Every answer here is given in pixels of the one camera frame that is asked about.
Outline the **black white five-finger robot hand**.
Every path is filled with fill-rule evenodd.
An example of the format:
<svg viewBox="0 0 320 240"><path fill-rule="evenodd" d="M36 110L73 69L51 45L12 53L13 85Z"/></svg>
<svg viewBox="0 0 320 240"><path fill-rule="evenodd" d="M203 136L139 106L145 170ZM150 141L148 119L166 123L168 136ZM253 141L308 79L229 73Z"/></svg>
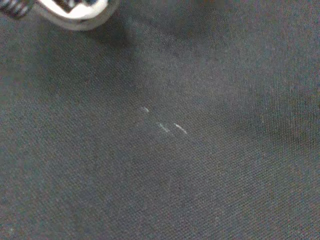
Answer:
<svg viewBox="0 0 320 240"><path fill-rule="evenodd" d="M71 31L90 31L107 22L119 0L2 0L0 12L18 20L31 10Z"/></svg>

